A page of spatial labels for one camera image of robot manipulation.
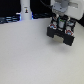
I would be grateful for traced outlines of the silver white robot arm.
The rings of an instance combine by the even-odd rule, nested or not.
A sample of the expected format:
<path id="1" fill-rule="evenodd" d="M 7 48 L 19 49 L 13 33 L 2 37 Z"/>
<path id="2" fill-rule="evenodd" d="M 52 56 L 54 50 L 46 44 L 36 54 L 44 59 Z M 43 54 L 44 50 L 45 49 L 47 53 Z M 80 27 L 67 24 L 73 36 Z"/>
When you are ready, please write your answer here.
<path id="1" fill-rule="evenodd" d="M 83 4 L 81 0 L 54 0 L 52 12 L 57 15 L 57 25 L 61 29 L 72 31 L 76 20 L 83 15 Z"/>

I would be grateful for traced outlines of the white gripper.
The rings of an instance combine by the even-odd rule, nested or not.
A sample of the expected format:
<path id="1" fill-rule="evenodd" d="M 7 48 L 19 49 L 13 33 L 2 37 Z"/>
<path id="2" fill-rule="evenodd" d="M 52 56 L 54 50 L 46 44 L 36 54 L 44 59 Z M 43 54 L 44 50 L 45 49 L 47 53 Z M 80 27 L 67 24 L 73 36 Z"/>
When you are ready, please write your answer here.
<path id="1" fill-rule="evenodd" d="M 65 21 L 63 29 L 62 28 L 59 28 L 59 20 L 64 20 Z M 68 17 L 64 13 L 58 12 L 56 10 L 53 11 L 52 23 L 53 22 L 56 23 L 56 26 L 57 26 L 56 29 L 59 29 L 61 31 L 64 31 L 65 28 L 66 28 L 67 21 L 68 21 Z"/>

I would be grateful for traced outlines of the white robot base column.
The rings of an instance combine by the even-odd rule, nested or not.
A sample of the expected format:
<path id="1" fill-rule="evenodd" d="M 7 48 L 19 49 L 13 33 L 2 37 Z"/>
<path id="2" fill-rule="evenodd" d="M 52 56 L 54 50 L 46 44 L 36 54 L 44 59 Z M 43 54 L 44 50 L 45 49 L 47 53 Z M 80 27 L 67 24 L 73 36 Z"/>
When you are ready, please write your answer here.
<path id="1" fill-rule="evenodd" d="M 21 2 L 21 19 L 31 20 L 32 12 L 30 9 L 30 0 L 20 0 Z"/>

